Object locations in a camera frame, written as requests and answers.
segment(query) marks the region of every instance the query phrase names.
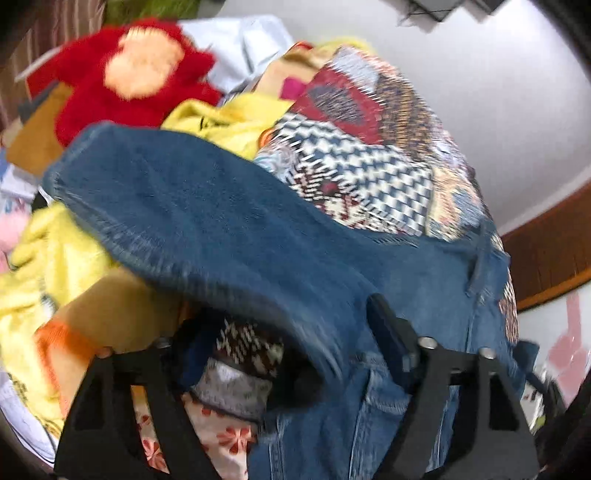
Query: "pink graphic on white surface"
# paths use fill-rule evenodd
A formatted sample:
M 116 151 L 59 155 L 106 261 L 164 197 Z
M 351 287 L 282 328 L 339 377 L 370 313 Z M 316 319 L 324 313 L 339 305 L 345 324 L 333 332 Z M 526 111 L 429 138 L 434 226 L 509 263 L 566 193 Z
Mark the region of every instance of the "pink graphic on white surface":
M 591 358 L 591 350 L 581 340 L 581 306 L 579 293 L 566 297 L 568 328 L 550 349 L 548 363 L 555 371 L 555 378 L 564 402 L 569 405 L 583 382 Z

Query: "pile of clothes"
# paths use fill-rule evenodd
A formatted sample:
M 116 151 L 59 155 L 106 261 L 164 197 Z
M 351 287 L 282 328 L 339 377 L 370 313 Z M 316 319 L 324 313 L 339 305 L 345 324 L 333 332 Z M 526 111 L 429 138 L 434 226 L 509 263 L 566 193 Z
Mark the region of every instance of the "pile of clothes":
M 363 42 L 295 43 L 274 17 L 142 20 L 58 48 L 27 82 L 3 137 L 0 190 L 25 186 L 0 216 L 0 352 L 44 441 L 101 347 L 168 337 L 222 478 L 370 478 L 408 405 L 365 319 L 376 292 L 446 348 L 493 347 L 523 389 L 475 173 Z M 147 462 L 167 472 L 132 395 Z

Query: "maroon fabric patch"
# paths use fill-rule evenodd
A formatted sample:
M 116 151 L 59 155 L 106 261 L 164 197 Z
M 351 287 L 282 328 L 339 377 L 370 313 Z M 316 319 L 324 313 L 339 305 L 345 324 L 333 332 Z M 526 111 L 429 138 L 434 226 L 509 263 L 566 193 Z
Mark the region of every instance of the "maroon fabric patch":
M 359 90 L 344 74 L 323 67 L 290 108 L 311 120 L 332 122 L 368 144 L 382 144 L 378 132 L 382 106 Z

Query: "belt loop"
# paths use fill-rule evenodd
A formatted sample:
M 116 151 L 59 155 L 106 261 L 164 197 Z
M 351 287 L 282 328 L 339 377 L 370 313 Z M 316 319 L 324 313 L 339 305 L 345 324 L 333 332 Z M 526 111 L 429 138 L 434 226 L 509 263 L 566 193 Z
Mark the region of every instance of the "belt loop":
M 485 287 L 492 250 L 492 235 L 494 233 L 495 224 L 489 219 L 485 219 L 480 223 L 480 235 L 476 246 L 476 265 L 466 290 L 466 295 L 469 297 L 481 293 Z

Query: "dark blue fabric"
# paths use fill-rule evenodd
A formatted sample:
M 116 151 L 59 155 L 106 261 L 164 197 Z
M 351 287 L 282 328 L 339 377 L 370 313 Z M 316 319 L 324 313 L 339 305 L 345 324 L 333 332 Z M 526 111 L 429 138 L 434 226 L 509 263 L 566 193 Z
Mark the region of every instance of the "dark blue fabric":
M 408 398 L 366 322 L 382 293 L 419 335 L 494 348 L 523 378 L 498 307 L 508 257 L 493 225 L 456 242 L 349 229 L 258 166 L 186 134 L 99 124 L 43 186 L 123 265 L 216 309 L 278 329 L 324 381 L 312 408 L 268 412 L 252 478 L 370 478 Z M 434 449 L 445 457 L 457 395 Z

